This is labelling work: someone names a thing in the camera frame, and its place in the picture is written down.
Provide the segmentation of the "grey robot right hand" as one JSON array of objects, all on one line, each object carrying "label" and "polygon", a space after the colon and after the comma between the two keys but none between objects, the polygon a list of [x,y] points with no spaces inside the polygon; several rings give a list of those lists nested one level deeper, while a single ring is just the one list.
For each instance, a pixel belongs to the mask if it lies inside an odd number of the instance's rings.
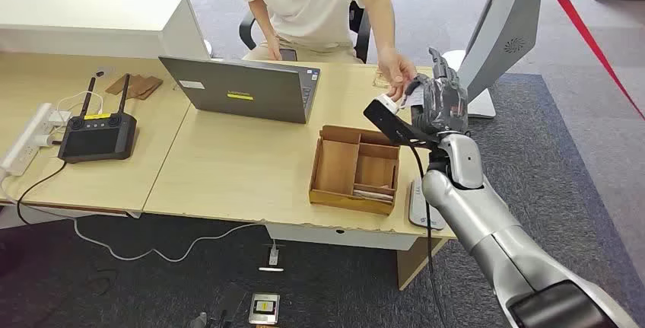
[{"label": "grey robot right hand", "polygon": [[468,127],[468,93],[456,71],[439,51],[430,47],[432,76],[419,73],[405,90],[403,104],[411,111],[411,124],[422,132],[464,132]]}]

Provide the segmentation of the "person's left hand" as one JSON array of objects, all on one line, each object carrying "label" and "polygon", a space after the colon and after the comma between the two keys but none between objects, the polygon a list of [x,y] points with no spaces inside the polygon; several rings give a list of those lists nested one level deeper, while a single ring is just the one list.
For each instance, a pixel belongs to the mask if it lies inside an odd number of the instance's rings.
[{"label": "person's left hand", "polygon": [[379,69],[389,83],[387,95],[397,102],[417,76],[417,69],[410,60],[391,47],[378,49],[377,57]]}]

